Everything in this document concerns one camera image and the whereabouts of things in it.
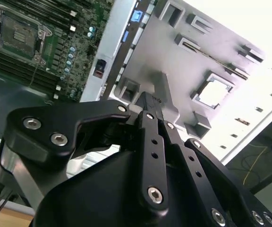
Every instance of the black metal arm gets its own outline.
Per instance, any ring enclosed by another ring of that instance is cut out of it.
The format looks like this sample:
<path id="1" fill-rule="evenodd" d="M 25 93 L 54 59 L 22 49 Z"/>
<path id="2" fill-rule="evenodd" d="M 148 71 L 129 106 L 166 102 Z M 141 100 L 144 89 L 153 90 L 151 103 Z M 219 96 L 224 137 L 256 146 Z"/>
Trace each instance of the black metal arm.
<path id="1" fill-rule="evenodd" d="M 67 179 L 72 157 L 120 151 Z M 181 140 L 159 103 L 100 101 L 18 109 L 0 180 L 36 210 L 33 227 L 272 227 L 272 213 L 199 141 Z"/>

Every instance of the green circuit board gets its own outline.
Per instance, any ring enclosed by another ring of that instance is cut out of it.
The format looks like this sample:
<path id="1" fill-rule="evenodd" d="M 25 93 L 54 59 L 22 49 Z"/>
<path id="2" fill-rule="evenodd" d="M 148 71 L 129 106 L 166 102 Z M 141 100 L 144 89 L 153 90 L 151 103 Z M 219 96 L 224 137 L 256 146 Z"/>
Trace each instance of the green circuit board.
<path id="1" fill-rule="evenodd" d="M 112 6 L 113 0 L 0 0 L 0 72 L 79 101 Z"/>

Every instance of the ram slot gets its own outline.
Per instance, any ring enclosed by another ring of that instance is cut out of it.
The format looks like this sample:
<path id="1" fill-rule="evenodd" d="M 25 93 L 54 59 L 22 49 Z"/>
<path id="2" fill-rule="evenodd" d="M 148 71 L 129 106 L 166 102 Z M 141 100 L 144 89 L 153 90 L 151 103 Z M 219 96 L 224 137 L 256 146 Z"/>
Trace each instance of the ram slot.
<path id="1" fill-rule="evenodd" d="M 40 69 L 37 69 L 35 74 L 34 71 L 35 67 L 0 53 L 1 73 L 10 76 L 13 79 L 18 79 L 25 85 L 31 83 L 34 75 L 32 87 L 36 87 L 45 93 L 53 93 L 59 78 Z"/>
<path id="2" fill-rule="evenodd" d="M 43 20 L 51 25 L 61 28 L 62 30 L 66 31 L 66 32 L 68 32 L 70 29 L 69 23 L 62 23 L 58 20 L 55 20 L 55 19 L 51 18 L 51 15 L 49 15 L 49 13 L 40 12 L 36 8 L 30 9 L 29 6 L 24 5 L 21 2 L 13 2 L 13 0 L 4 0 L 4 2 L 6 2 L 7 4 L 13 6 L 14 8 L 17 8 L 23 12 L 26 12 L 34 17 L 40 18 L 41 20 Z"/>
<path id="3" fill-rule="evenodd" d="M 92 3 L 90 3 L 88 0 L 73 0 L 73 1 L 85 7 L 86 9 L 89 9 L 92 7 Z"/>

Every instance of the mounting hole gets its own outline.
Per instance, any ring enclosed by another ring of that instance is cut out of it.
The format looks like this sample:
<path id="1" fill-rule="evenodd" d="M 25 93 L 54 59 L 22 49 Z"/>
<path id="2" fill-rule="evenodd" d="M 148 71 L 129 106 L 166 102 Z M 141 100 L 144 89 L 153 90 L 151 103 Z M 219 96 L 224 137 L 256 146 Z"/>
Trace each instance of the mounting hole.
<path id="1" fill-rule="evenodd" d="M 152 157 L 155 158 L 155 159 L 157 159 L 157 158 L 158 158 L 158 155 L 157 155 L 156 153 L 153 152 L 153 153 L 152 153 Z"/>
<path id="2" fill-rule="evenodd" d="M 147 116 L 148 118 L 150 118 L 150 119 L 154 119 L 154 116 L 151 115 L 150 113 L 147 113 L 146 116 Z"/>
<path id="3" fill-rule="evenodd" d="M 126 112 L 127 109 L 121 105 L 118 106 L 118 109 L 121 111 L 121 112 Z"/>
<path id="4" fill-rule="evenodd" d="M 198 177 L 202 177 L 202 174 L 201 174 L 200 172 L 198 172 L 198 171 L 196 171 L 196 175 L 197 175 Z"/>

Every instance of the gray plastic panel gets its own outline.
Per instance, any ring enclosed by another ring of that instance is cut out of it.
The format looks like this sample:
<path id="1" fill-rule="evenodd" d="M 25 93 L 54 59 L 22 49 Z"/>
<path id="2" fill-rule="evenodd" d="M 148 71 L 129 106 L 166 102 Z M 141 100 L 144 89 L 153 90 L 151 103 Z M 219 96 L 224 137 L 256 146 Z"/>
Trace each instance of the gray plastic panel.
<path id="1" fill-rule="evenodd" d="M 160 0 L 158 2 L 127 63 L 114 95 L 119 96 L 121 83 L 123 83 L 124 78 L 129 78 L 141 84 L 140 93 L 147 91 L 157 98 L 162 96 L 155 91 L 154 78 L 152 77 L 156 72 L 161 71 L 167 75 L 173 105 L 178 108 L 180 113 L 180 118 L 176 123 L 182 127 L 184 127 L 184 122 L 195 125 L 194 112 L 207 117 L 211 121 L 217 112 L 221 110 L 221 105 L 229 102 L 230 95 L 215 110 L 205 108 L 193 102 L 190 98 L 191 94 L 197 91 L 206 81 L 210 72 L 214 72 L 235 85 L 231 94 L 246 81 L 236 74 L 229 74 L 223 66 L 212 59 L 200 53 L 188 52 L 182 49 L 175 43 L 175 38 L 181 33 L 183 36 L 195 41 L 200 46 L 200 51 L 209 54 L 226 65 L 233 64 L 249 75 L 257 65 L 241 56 L 239 52 L 244 51 L 244 46 L 250 44 L 250 42 L 182 0 L 174 1 L 185 8 L 185 13 L 176 28 L 173 28 L 167 21 L 158 19 L 165 2 L 167 1 Z M 203 34 L 187 22 L 189 15 L 196 15 L 205 20 L 212 29 L 209 30 L 209 33 Z M 262 53 L 261 50 L 254 46 L 253 49 L 258 53 Z"/>
<path id="2" fill-rule="evenodd" d="M 18 108 L 44 106 L 47 95 L 28 87 L 0 78 L 0 139 L 6 126 L 7 115 Z"/>

